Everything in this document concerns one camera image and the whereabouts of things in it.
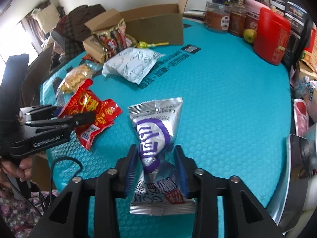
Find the person's left hand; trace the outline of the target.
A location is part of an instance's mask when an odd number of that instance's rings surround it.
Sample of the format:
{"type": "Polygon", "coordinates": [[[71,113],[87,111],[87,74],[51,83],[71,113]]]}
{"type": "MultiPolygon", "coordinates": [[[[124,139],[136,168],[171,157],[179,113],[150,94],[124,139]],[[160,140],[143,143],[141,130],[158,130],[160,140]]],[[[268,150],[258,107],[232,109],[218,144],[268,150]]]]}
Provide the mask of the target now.
{"type": "Polygon", "coordinates": [[[21,181],[32,178],[32,167],[33,161],[31,157],[22,159],[18,166],[9,160],[1,158],[1,172],[6,176],[19,178],[21,181]]]}

